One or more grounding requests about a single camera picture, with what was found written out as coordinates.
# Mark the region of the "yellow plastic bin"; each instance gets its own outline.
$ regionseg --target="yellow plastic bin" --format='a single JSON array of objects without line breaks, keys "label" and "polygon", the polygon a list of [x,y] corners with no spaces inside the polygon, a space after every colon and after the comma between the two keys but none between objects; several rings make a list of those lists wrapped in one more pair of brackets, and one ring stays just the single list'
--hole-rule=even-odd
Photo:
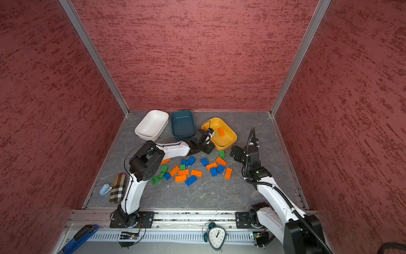
[{"label": "yellow plastic bin", "polygon": [[[216,146],[217,150],[227,150],[237,141],[237,134],[221,118],[214,117],[208,120],[202,125],[202,129],[207,130],[209,128],[209,125],[210,128],[214,130],[214,135],[211,142]],[[218,135],[218,128],[223,128],[223,137],[220,137]]]}]

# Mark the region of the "white plastic bin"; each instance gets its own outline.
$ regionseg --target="white plastic bin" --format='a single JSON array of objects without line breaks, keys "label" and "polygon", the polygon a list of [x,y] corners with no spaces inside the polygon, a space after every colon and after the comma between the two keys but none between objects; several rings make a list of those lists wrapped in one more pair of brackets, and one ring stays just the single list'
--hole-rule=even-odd
[{"label": "white plastic bin", "polygon": [[151,110],[135,128],[135,134],[145,140],[155,141],[168,125],[169,115],[160,110]]}]

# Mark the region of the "dark blue plastic bin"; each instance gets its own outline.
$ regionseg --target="dark blue plastic bin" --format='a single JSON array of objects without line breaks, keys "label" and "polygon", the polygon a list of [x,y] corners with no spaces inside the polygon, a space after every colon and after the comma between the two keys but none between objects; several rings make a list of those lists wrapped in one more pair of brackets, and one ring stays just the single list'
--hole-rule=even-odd
[{"label": "dark blue plastic bin", "polygon": [[190,139],[196,133],[193,115],[190,110],[176,111],[171,114],[172,135],[177,140]]}]

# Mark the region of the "plastic bin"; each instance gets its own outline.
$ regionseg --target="plastic bin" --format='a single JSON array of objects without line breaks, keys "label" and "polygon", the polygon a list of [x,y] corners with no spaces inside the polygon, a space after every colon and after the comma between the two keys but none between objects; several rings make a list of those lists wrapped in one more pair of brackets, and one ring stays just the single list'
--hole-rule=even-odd
[{"label": "plastic bin", "polygon": [[169,123],[167,112],[151,110],[135,128],[135,134],[145,140],[155,141]]},{"label": "plastic bin", "polygon": [[190,110],[176,111],[171,114],[172,135],[177,140],[190,139],[196,133],[193,114]]},{"label": "plastic bin", "polygon": [[[202,129],[207,130],[210,125],[210,128],[214,130],[211,142],[216,146],[217,150],[227,150],[237,141],[237,134],[221,118],[214,117],[209,121],[202,125]],[[223,128],[223,137],[218,135],[218,128]]]}]

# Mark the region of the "red wall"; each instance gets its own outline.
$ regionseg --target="red wall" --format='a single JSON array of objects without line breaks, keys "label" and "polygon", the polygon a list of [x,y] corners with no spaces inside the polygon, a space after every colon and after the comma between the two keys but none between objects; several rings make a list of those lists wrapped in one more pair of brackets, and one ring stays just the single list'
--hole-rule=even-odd
[{"label": "red wall", "polygon": [[130,109],[268,111],[318,0],[72,0]]},{"label": "red wall", "polygon": [[337,253],[406,243],[406,3],[332,1],[277,112]]},{"label": "red wall", "polygon": [[49,253],[123,119],[58,1],[0,3],[0,253]]}]

